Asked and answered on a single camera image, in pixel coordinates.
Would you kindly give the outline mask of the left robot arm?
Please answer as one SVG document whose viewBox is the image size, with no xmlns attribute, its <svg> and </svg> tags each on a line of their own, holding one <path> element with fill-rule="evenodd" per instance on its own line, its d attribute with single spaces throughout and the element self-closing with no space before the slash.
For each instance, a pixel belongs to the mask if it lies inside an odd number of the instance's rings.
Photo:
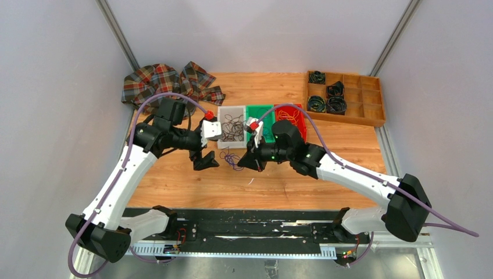
<svg viewBox="0 0 493 279">
<path fill-rule="evenodd" d="M 163 98 L 156 113 L 134 126 L 99 194 L 82 214 L 71 214 L 66 220 L 65 226 L 79 247 L 115 263 L 146 237 L 157 234 L 171 240 L 177 235 L 177 213 L 164 206 L 126 219 L 123 213 L 144 175 L 171 151 L 188 151 L 196 171 L 219 166 L 214 152 L 202 155 L 209 141 L 222 136 L 218 118 L 207 111 L 194 130 L 180 128 L 186 111 L 183 101 Z"/>
</svg>

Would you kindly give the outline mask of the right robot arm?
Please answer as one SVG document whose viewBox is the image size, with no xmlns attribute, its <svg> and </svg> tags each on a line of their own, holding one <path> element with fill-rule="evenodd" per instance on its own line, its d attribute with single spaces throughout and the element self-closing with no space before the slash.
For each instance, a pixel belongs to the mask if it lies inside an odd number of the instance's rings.
<svg viewBox="0 0 493 279">
<path fill-rule="evenodd" d="M 326 228 L 328 235 L 348 242 L 360 233 L 387 231 L 406 242 L 417 240 L 429 214 L 425 207 L 431 205 L 417 177 L 377 173 L 326 152 L 305 142 L 288 120 L 275 122 L 271 130 L 274 142 L 267 143 L 257 134 L 250 137 L 239 167 L 261 172 L 268 162 L 288 162 L 298 174 L 337 183 L 376 203 L 374 208 L 342 208 Z"/>
</svg>

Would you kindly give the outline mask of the white plastic bin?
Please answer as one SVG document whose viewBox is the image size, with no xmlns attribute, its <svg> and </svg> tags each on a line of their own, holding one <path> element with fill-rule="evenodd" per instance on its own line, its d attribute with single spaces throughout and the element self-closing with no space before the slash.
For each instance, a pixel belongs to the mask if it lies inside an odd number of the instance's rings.
<svg viewBox="0 0 493 279">
<path fill-rule="evenodd" d="M 218 120 L 222 125 L 223 137 L 218 140 L 219 149 L 242 149 L 246 148 L 246 122 L 245 106 L 220 106 L 217 112 Z"/>
</svg>

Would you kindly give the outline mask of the red plastic bin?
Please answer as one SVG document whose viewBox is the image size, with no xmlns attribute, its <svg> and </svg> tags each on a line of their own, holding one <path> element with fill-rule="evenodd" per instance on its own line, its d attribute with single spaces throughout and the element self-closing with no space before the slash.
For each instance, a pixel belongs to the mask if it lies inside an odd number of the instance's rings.
<svg viewBox="0 0 493 279">
<path fill-rule="evenodd" d="M 274 110 L 276 121 L 288 120 L 291 124 L 295 125 L 304 141 L 307 137 L 307 127 L 304 114 L 291 106 L 283 106 Z"/>
</svg>

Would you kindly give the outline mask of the plaid cloth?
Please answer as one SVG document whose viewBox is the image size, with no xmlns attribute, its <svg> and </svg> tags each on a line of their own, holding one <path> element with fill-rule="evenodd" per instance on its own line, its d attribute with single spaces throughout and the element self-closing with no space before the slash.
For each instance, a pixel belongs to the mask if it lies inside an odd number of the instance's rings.
<svg viewBox="0 0 493 279">
<path fill-rule="evenodd" d="M 213 85 L 215 80 L 195 62 L 186 64 L 182 71 L 163 63 L 147 65 L 124 78 L 121 102 L 138 109 L 149 97 L 172 92 L 221 106 L 226 94 Z"/>
</svg>

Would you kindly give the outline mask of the wooden compartment tray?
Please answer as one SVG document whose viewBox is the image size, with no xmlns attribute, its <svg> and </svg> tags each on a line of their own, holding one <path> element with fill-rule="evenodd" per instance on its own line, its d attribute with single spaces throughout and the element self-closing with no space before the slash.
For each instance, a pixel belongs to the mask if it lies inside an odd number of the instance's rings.
<svg viewBox="0 0 493 279">
<path fill-rule="evenodd" d="M 351 73 L 333 73 L 325 71 L 326 84 L 320 85 L 308 83 L 309 72 L 310 71 L 306 72 L 302 105 L 303 108 L 308 111 L 311 118 L 372 127 L 382 127 L 385 124 L 386 115 L 384 98 L 379 78 Z M 337 81 L 342 81 L 345 87 L 343 97 L 347 104 L 345 114 L 333 115 L 327 112 L 316 113 L 309 111 L 307 106 L 308 98 L 310 96 L 318 95 L 328 100 L 326 87 Z"/>
</svg>

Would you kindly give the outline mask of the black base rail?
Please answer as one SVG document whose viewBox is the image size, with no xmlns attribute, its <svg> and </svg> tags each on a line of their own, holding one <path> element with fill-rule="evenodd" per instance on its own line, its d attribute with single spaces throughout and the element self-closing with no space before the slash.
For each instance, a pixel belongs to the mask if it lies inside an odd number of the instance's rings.
<svg viewBox="0 0 493 279">
<path fill-rule="evenodd" d="M 336 259 L 369 236 L 338 228 L 333 210 L 177 209 L 177 231 L 133 245 L 141 256 Z"/>
</svg>

